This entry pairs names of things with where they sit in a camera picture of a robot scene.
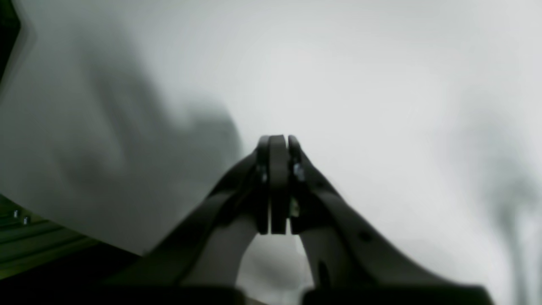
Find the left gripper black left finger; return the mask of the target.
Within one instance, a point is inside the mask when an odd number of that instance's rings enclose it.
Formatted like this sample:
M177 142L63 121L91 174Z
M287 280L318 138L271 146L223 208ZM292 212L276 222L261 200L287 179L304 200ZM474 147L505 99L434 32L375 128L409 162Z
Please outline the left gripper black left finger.
M209 195L147 255L105 280L107 286L235 286L246 249L269 229L272 191L288 182L283 135L263 136Z

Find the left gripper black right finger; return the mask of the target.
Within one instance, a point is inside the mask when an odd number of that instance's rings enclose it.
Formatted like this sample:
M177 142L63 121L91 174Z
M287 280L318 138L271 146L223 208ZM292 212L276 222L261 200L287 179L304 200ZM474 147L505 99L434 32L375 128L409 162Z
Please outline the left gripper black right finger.
M296 137L288 137L288 147L290 192L299 207L292 229L302 241L317 288L449 285L409 259L349 206Z

